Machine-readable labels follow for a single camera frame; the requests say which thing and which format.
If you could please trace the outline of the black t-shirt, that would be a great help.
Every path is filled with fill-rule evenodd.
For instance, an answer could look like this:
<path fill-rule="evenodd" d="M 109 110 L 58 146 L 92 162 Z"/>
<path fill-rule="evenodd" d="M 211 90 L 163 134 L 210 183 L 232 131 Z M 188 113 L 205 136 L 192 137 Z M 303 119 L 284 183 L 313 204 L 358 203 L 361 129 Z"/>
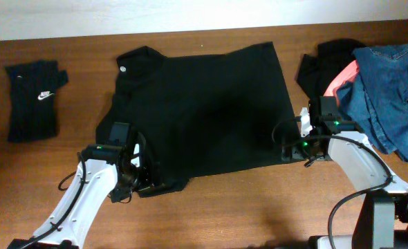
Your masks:
<path fill-rule="evenodd" d="M 299 132 L 272 42 L 185 57 L 143 46 L 117 66 L 95 140 L 106 142 L 117 122 L 134 127 L 167 192 L 195 177 L 295 162 L 287 144 Z"/>

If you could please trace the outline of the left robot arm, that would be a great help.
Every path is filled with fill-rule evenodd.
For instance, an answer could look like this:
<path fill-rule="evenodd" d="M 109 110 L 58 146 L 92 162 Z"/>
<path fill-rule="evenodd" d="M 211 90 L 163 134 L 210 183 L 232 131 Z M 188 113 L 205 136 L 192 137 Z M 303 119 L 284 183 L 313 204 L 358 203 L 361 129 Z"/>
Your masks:
<path fill-rule="evenodd" d="M 73 181 L 51 215 L 10 248 L 82 248 L 105 199 L 119 203 L 164 189 L 145 137 L 130 124 L 115 123 L 106 143 L 88 145 L 77 158 Z"/>

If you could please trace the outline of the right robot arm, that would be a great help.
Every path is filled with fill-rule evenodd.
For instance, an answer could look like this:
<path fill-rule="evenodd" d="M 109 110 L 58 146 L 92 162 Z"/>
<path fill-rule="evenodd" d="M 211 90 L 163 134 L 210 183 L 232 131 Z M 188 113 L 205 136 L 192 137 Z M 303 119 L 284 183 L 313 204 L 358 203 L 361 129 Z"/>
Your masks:
<path fill-rule="evenodd" d="M 408 183 L 397 176 L 370 145 L 361 127 L 343 120 L 334 97 L 317 97 L 293 122 L 301 125 L 300 137 L 280 142 L 282 159 L 337 163 L 355 188 L 340 200 L 328 217 L 327 233 L 312 236 L 308 247 L 408 248 Z M 347 201 L 363 196 L 364 202 L 353 234 L 333 235 L 333 218 Z"/>

